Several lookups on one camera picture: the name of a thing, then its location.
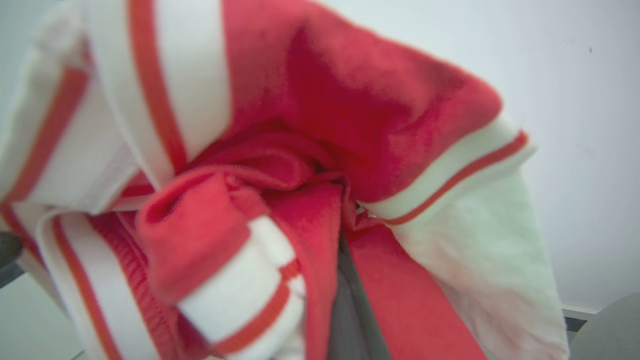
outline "white trim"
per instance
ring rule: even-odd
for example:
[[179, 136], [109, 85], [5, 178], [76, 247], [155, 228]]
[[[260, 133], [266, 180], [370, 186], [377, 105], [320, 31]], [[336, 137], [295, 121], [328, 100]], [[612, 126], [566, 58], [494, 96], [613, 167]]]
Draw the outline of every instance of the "white trim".
[[598, 310], [573, 305], [562, 305], [562, 313], [567, 318], [589, 321], [596, 316]]
[[138, 83], [129, 38], [127, 0], [89, 0], [88, 26], [100, 81], [115, 120], [154, 188], [173, 178], [173, 165], [156, 136]]
[[281, 278], [252, 233], [238, 253], [178, 308], [209, 343], [216, 343], [255, 318]]
[[296, 258], [296, 253], [287, 236], [278, 225], [266, 215], [249, 221], [252, 238], [258, 241], [265, 255], [278, 268], [285, 266]]
[[120, 262], [86, 215], [69, 213], [61, 219], [64, 232], [92, 284], [104, 320], [123, 359], [159, 359]]
[[294, 277], [289, 280], [287, 283], [289, 289], [299, 297], [307, 297], [307, 284], [305, 283], [305, 278], [302, 274]]
[[231, 120], [221, 13], [215, 0], [156, 1], [158, 53], [188, 161]]
[[489, 183], [493, 180], [499, 179], [502, 176], [506, 176], [513, 172], [518, 166], [520, 166], [529, 156], [535, 151], [531, 145], [525, 146], [523, 149], [511, 155], [506, 160], [500, 161], [489, 167], [486, 167], [472, 176], [460, 181], [454, 188], [444, 193], [436, 202], [434, 202], [428, 209], [425, 209], [422, 213], [415, 218], [407, 221], [406, 223], [393, 225], [394, 233], [411, 232], [412, 228], [427, 222], [430, 218], [435, 216], [442, 208], [452, 203], [456, 199], [473, 192], [483, 184]]
[[[517, 136], [518, 132], [505, 120], [498, 117], [493, 122], [465, 136], [448, 148], [407, 188], [385, 200], [371, 203], [361, 202], [360, 204], [379, 218], [394, 219], [401, 217], [419, 207], [469, 163], [500, 149], [512, 142]], [[521, 156], [517, 157], [518, 163], [530, 156], [533, 153], [533, 148], [528, 145], [519, 153]]]
[[254, 360], [270, 359], [284, 344], [288, 344], [289, 339], [298, 328], [304, 313], [304, 300], [293, 293], [289, 293], [289, 299], [282, 309], [280, 316], [267, 329], [267, 331], [255, 340], [251, 345], [235, 354], [228, 354], [229, 360]]
[[40, 253], [87, 354], [91, 359], [108, 360], [93, 327], [80, 289], [75, 282], [75, 277], [53, 235], [52, 220], [62, 213], [63, 211], [53, 210], [41, 219], [36, 231]]
[[138, 171], [100, 83], [92, 78], [28, 200], [98, 212]]
[[501, 359], [566, 359], [544, 242], [519, 169], [446, 199], [437, 214], [391, 226], [396, 240], [437, 279], [467, 327]]
[[63, 74], [60, 64], [39, 49], [29, 52], [26, 63], [0, 136], [0, 199], [20, 176]]

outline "folded clothing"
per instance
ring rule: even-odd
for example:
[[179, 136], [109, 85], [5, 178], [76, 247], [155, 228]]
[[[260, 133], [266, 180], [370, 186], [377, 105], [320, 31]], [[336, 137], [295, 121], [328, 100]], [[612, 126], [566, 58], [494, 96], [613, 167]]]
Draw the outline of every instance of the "folded clothing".
[[394, 359], [567, 357], [533, 146], [464, 70], [306, 1], [68, 0], [22, 87], [0, 225], [92, 358], [323, 360], [340, 232]]

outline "white wall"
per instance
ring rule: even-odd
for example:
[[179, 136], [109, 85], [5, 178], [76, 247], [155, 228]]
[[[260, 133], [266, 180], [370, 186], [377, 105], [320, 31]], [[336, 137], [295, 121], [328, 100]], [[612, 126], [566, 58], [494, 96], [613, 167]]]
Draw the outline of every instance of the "white wall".
[[540, 145], [525, 173], [565, 304], [640, 291], [640, 1], [322, 2], [500, 90]]

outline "red stripe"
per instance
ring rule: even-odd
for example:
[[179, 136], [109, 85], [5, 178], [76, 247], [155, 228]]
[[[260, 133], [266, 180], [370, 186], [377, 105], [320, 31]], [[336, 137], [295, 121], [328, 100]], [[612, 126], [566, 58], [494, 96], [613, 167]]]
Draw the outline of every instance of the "red stripe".
[[123, 218], [119, 213], [112, 212], [96, 217], [87, 216], [87, 221], [116, 256], [160, 359], [179, 358], [177, 345], [180, 339], [177, 329], [171, 326], [173, 319], [178, 316], [177, 310], [156, 299], [147, 277], [147, 259], [127, 230]]
[[439, 198], [442, 197], [445, 193], [451, 190], [454, 186], [456, 186], [460, 181], [468, 178], [469, 176], [475, 174], [476, 172], [489, 167], [495, 163], [498, 163], [511, 155], [514, 155], [516, 152], [520, 151], [525, 145], [527, 145], [528, 137], [527, 134], [523, 131], [518, 133], [518, 136], [509, 144], [501, 147], [500, 149], [491, 152], [478, 160], [470, 163], [466, 167], [462, 168], [458, 173], [453, 175], [449, 180], [447, 180], [442, 187], [438, 189], [433, 195], [431, 195], [427, 200], [425, 200], [420, 206], [411, 210], [406, 215], [403, 215], [399, 218], [391, 219], [391, 220], [383, 220], [389, 225], [400, 225], [404, 224], [416, 216], [420, 215], [424, 210], [429, 208], [436, 202]]
[[154, 0], [129, 0], [129, 31], [140, 86], [156, 133], [178, 174], [187, 163], [157, 48]]
[[102, 315], [102, 310], [100, 309], [98, 300], [93, 292], [91, 282], [80, 263], [80, 259], [78, 259], [77, 254], [69, 243], [69, 239], [62, 228], [60, 217], [56, 217], [53, 220], [53, 234], [56, 242], [58, 243], [58, 247], [62, 251], [65, 260], [71, 269], [71, 273], [76, 280], [76, 284], [80, 289], [80, 294], [83, 298], [87, 312], [93, 322], [93, 328], [98, 335], [98, 339], [100, 339], [100, 342], [102, 343], [102, 347], [107, 354], [107, 358], [109, 360], [122, 360], [122, 356], [111, 337], [107, 323]]
[[288, 264], [280, 268], [282, 281], [287, 282], [300, 274], [300, 262], [298, 259], [291, 260]]
[[1, 213], [2, 218], [7, 223], [7, 225], [9, 225], [11, 230], [20, 236], [24, 247], [40, 263], [40, 266], [42, 266], [42, 268], [46, 270], [47, 267], [44, 265], [44, 261], [42, 261], [42, 256], [40, 255], [38, 245], [36, 245], [35, 240], [31, 237], [31, 235], [29, 235], [27, 229], [22, 226], [22, 222], [20, 222], [20, 219], [18, 219], [18, 216], [15, 214], [13, 208], [10, 205], [4, 206]]
[[13, 188], [2, 200], [3, 204], [24, 200], [37, 184], [58, 144], [58, 140], [82, 101], [87, 83], [88, 76], [84, 71], [65, 69], [56, 89], [56, 95], [47, 110], [47, 115], [27, 157], [27, 162]]
[[269, 300], [269, 303], [262, 309], [260, 314], [237, 333], [217, 343], [215, 345], [216, 350], [222, 354], [233, 354], [253, 343], [257, 338], [262, 336], [278, 316], [280, 316], [288, 299], [289, 287], [281, 281], [275, 294], [273, 294], [271, 300]]
[[135, 197], [135, 196], [145, 196], [151, 195], [154, 192], [154, 187], [151, 184], [144, 185], [129, 185], [125, 188], [125, 190], [120, 194], [120, 197]]

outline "gray object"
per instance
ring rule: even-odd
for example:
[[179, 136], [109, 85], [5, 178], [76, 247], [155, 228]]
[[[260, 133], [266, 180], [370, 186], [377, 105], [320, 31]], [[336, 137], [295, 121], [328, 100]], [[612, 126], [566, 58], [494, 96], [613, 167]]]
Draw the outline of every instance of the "gray object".
[[13, 233], [0, 233], [0, 288], [24, 273], [15, 263], [20, 254], [22, 254], [20, 238]]
[[640, 293], [607, 306], [571, 342], [571, 360], [640, 359]]
[[331, 311], [328, 360], [369, 360], [358, 313], [347, 279], [338, 270], [338, 289]]
[[333, 303], [328, 360], [392, 360], [346, 241], [340, 235], [338, 290]]

